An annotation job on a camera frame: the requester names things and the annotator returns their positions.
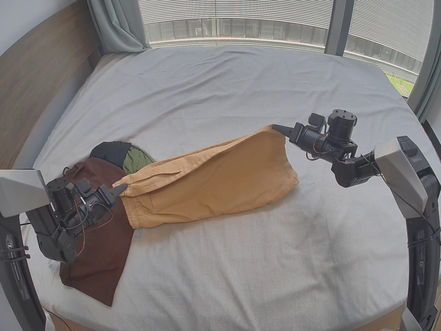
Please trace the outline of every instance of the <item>building facade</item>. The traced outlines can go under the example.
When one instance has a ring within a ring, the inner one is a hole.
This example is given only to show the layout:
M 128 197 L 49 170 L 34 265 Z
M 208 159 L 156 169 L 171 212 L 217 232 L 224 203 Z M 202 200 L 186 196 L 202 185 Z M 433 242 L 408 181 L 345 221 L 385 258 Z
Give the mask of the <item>building facade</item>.
M 155 46 L 254 45 L 323 52 L 334 0 L 139 0 Z M 356 0 L 346 57 L 415 82 L 433 0 Z

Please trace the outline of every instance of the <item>headboard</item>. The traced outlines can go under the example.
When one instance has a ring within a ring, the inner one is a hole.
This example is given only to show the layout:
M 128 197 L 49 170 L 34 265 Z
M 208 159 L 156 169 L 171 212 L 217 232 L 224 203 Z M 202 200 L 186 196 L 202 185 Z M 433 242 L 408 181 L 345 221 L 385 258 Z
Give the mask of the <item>headboard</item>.
M 79 0 L 0 57 L 0 169 L 13 168 L 48 104 L 99 45 L 87 3 Z

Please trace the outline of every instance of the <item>folded clothes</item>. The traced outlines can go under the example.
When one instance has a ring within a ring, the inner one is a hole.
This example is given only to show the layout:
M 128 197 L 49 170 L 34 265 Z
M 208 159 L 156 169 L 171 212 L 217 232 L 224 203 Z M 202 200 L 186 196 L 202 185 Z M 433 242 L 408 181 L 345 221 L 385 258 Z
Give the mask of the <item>folded clothes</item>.
M 73 184 L 86 178 L 94 190 L 102 184 L 109 188 L 124 175 L 121 168 L 94 157 L 75 164 L 64 174 Z M 84 250 L 73 263 L 62 263 L 59 271 L 64 285 L 74 287 L 107 306 L 112 306 L 133 236 L 120 199 L 112 207 L 112 214 L 109 223 L 85 233 Z M 97 227 L 108 219 L 110 215 L 106 214 L 98 221 Z M 81 238 L 77 240 L 77 251 L 81 251 L 82 244 Z
M 299 180 L 285 136 L 271 125 L 235 140 L 150 164 L 113 184 L 132 228 L 190 222 L 274 203 Z
M 90 152 L 89 157 L 104 159 L 124 170 L 125 174 L 136 173 L 156 161 L 146 151 L 130 142 L 102 142 Z

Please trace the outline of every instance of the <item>bed sheet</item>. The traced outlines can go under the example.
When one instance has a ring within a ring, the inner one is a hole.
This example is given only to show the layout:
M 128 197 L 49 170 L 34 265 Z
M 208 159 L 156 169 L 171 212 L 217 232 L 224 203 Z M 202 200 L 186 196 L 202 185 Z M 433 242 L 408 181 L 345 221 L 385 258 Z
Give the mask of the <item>bed sheet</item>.
M 374 64 L 257 47 L 184 47 L 113 55 L 86 81 L 40 153 L 46 181 L 102 141 L 129 141 L 163 160 L 306 123 L 311 112 L 356 114 L 357 153 L 408 135 L 438 177 L 437 155 Z M 143 229 L 113 306 L 62 285 L 24 226 L 42 305 L 96 330 L 350 330 L 407 295 L 405 221 L 380 178 L 338 186 L 325 161 L 290 143 L 300 184 L 242 214 Z

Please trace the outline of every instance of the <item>gray curtain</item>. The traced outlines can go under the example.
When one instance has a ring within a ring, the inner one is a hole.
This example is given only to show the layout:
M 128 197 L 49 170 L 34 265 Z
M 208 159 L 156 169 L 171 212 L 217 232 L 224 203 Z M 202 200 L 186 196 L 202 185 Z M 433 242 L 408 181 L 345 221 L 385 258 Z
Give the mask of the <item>gray curtain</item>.
M 426 120 L 433 101 L 441 91 L 441 0 L 434 0 L 433 23 L 426 56 L 407 104 L 419 121 Z
M 138 0 L 87 0 L 104 52 L 142 52 L 146 41 Z

